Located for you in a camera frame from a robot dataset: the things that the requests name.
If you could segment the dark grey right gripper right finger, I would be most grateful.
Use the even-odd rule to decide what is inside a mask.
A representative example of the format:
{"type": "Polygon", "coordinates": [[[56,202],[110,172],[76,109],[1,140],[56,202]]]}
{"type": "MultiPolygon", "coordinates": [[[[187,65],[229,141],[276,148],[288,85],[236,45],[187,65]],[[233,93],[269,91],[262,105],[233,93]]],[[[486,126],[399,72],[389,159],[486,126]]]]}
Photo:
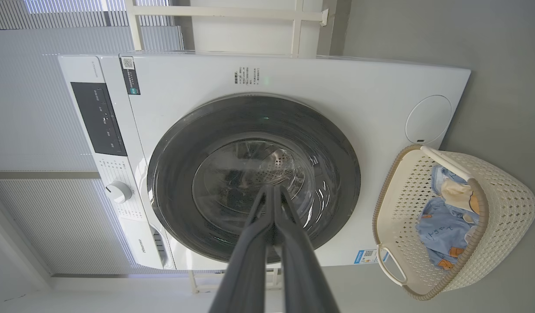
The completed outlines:
{"type": "Polygon", "coordinates": [[[274,188],[274,225],[284,276],[285,313],[339,313],[309,236],[285,187],[274,188]]]}

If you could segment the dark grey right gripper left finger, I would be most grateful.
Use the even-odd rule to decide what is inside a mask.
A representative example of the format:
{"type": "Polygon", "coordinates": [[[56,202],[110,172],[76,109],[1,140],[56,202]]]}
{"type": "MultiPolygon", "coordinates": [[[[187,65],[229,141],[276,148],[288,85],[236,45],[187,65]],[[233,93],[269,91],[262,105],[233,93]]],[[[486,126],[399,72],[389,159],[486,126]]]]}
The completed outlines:
{"type": "Polygon", "coordinates": [[[265,311],[266,253],[274,226],[274,186],[263,186],[252,204],[210,313],[265,311]]]}

